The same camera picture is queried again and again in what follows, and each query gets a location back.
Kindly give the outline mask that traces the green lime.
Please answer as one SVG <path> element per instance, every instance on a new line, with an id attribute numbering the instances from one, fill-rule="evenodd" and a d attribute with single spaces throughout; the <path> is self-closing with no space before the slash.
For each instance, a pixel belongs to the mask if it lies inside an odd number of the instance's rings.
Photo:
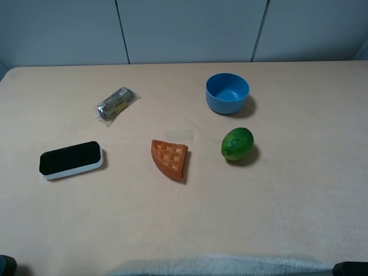
<path id="1" fill-rule="evenodd" d="M 254 144 L 252 132 L 247 128 L 235 128 L 222 140 L 221 154 L 227 160 L 236 161 L 244 158 Z"/>

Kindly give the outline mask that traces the black object bottom right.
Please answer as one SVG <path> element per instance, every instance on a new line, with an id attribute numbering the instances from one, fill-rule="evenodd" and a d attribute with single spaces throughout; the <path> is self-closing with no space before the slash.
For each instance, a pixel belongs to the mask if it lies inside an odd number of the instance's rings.
<path id="1" fill-rule="evenodd" d="M 368 276 L 368 262 L 342 262 L 334 265 L 333 276 Z"/>

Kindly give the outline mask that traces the black object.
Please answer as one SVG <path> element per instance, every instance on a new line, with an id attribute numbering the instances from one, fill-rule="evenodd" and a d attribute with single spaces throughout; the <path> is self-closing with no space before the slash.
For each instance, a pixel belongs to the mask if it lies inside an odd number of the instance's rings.
<path id="1" fill-rule="evenodd" d="M 368 276 L 368 262 L 342 262 L 334 265 L 333 276 Z"/>
<path id="2" fill-rule="evenodd" d="M 17 262 L 14 258 L 0 255 L 0 276 L 14 276 L 17 269 Z"/>

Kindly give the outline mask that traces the black object bottom left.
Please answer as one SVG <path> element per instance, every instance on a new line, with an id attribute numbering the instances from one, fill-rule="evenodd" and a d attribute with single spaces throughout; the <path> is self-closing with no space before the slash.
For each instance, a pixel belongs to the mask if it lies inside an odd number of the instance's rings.
<path id="1" fill-rule="evenodd" d="M 14 276 L 17 269 L 17 262 L 14 258 L 0 255 L 0 276 Z"/>

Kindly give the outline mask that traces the orange waffle wedge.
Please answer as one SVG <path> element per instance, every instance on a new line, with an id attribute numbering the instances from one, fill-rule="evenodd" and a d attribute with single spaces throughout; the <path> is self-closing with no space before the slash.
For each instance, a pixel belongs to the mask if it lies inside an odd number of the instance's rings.
<path id="1" fill-rule="evenodd" d="M 183 181 L 185 177 L 185 162 L 188 146 L 152 140 L 151 156 L 157 168 L 175 181 Z"/>

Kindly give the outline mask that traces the blue bowl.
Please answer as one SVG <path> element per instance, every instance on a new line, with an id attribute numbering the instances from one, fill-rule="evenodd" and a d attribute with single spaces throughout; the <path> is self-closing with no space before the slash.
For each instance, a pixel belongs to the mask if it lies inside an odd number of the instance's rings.
<path id="1" fill-rule="evenodd" d="M 205 88 L 206 103 L 210 109 L 220 114 L 240 111 L 250 93 L 250 86 L 245 79 L 227 72 L 211 76 Z"/>

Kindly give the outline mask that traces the wrapped green snack roll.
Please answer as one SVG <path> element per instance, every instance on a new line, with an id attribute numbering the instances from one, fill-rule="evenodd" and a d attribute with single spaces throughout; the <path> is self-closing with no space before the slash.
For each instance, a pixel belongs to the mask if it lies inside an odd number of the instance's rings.
<path id="1" fill-rule="evenodd" d="M 140 99 L 140 95 L 132 89 L 121 87 L 105 98 L 95 107 L 95 117 L 109 126 L 127 107 Z"/>

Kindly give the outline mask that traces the black and white eraser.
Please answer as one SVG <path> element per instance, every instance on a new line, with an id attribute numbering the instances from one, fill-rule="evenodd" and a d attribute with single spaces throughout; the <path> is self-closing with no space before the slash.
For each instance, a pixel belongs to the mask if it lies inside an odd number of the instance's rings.
<path id="1" fill-rule="evenodd" d="M 103 163 L 102 147 L 90 141 L 41 154 L 39 172 L 46 180 L 54 180 L 98 169 Z"/>

